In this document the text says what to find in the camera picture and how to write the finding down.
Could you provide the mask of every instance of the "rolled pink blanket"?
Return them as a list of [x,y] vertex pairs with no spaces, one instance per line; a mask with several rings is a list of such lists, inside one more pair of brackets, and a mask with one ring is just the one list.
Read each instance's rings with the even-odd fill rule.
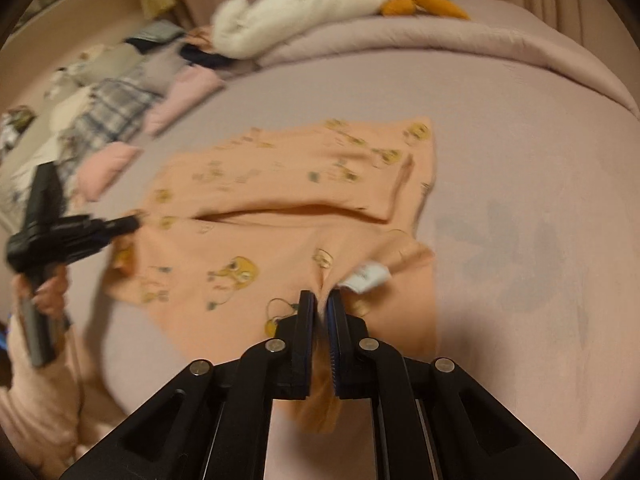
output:
[[166,99],[146,112],[142,130],[155,137],[223,86],[222,79],[209,68],[199,65],[183,68],[175,77]]

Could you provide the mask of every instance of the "plaid fabric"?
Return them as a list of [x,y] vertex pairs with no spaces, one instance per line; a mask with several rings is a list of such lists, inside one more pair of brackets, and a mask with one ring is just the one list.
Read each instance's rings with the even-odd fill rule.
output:
[[158,97],[141,90],[135,75],[105,79],[92,92],[93,103],[61,138],[60,180],[66,182],[88,156],[110,142],[127,142],[142,127],[144,112]]

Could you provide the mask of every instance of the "bed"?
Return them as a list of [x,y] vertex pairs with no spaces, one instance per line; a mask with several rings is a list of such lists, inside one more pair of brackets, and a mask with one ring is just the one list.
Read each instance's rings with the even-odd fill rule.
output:
[[[561,47],[569,64],[592,60],[523,9],[458,3],[476,22]],[[438,169],[417,237],[436,252],[438,354],[462,365],[582,480],[601,479],[640,419],[633,99],[608,71],[579,84],[548,59],[477,49],[334,45],[332,54],[303,57],[272,58],[159,139],[141,140],[145,153],[94,213],[134,208],[170,155],[252,126],[429,116]],[[132,412],[186,360],[143,310],[100,293],[107,257],[72,267],[69,310],[114,398]],[[365,402],[348,404],[333,435],[300,434],[274,410],[265,478],[372,479],[369,429]]]

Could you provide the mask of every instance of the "metal rivet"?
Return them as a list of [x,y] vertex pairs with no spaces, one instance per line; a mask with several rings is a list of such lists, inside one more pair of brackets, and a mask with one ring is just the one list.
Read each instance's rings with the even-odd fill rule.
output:
[[380,346],[379,342],[377,342],[375,339],[370,337],[361,339],[358,344],[360,345],[360,348],[362,348],[363,350],[369,350],[369,351],[377,350],[378,347]]
[[189,367],[189,371],[193,375],[208,374],[210,370],[211,370],[211,365],[208,362],[203,360],[194,361],[193,363],[191,363],[191,366]]
[[282,352],[287,347],[287,344],[282,339],[269,339],[264,347],[269,352]]
[[452,372],[453,370],[455,370],[456,365],[451,359],[447,359],[446,357],[443,357],[436,361],[436,368],[439,371],[448,374],[449,372]]

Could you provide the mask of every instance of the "stuffed animal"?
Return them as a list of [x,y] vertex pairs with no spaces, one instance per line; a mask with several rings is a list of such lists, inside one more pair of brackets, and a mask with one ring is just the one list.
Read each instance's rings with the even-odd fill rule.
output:
[[469,15],[449,0],[389,0],[382,5],[380,13],[383,16],[411,16],[418,8],[435,16],[469,20]]

